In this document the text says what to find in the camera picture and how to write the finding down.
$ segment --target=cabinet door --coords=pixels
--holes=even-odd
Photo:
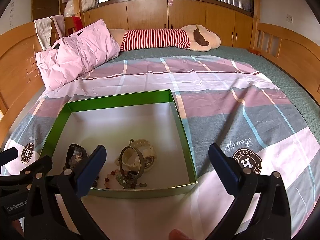
[[[169,28],[187,25],[205,26],[205,2],[193,0],[168,0]]]
[[[253,18],[243,13],[236,12],[235,35],[233,46],[238,48],[250,48]]]
[[[207,3],[206,28],[220,37],[221,45],[231,46],[235,31],[236,11]]]
[[[129,30],[164,29],[168,27],[168,1],[127,1],[127,16]]]
[[[59,3],[57,0],[31,0],[32,20],[51,17],[59,13]]]
[[[127,9],[125,2],[108,4],[89,10],[90,23],[103,19],[108,29],[128,29]]]

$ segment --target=wooden bed frame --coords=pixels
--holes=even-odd
[[[66,33],[75,32],[72,18],[65,18]],[[52,23],[51,45],[59,39]],[[42,51],[33,22],[0,35],[0,144],[29,100],[44,86],[35,54]]]
[[[320,104],[320,46],[289,29],[258,24],[254,49],[304,87]]]

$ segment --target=logo emblem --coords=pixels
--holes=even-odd
[[[233,158],[242,167],[250,168],[255,174],[260,174],[262,168],[262,159],[253,151],[242,148],[233,154]]]
[[[30,161],[31,156],[33,154],[33,143],[28,143],[21,153],[21,161],[22,163],[27,163]]]

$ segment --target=green mattress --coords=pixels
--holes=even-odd
[[[120,55],[110,60],[116,62],[121,60],[152,58],[152,57],[171,57],[171,56],[190,56],[190,55],[212,55],[242,61],[252,65],[256,70],[265,74],[277,87],[279,87],[296,106],[303,118],[306,120],[311,132],[320,143],[320,107],[311,96],[290,76],[273,65],[265,58],[254,55],[246,49],[220,46],[218,49],[211,49],[208,52],[197,52],[176,47],[157,48],[157,49],[138,49],[121,52]]]

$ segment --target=blue gripper pad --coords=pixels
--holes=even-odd
[[[216,143],[210,145],[208,155],[228,194],[236,196],[240,188],[241,167],[233,158],[227,157]]]
[[[13,161],[18,157],[18,150],[15,147],[7,149],[0,153],[0,167]]]
[[[76,182],[76,195],[81,198],[86,196],[107,159],[106,148],[102,145],[93,151],[86,159],[83,159],[74,169]]]

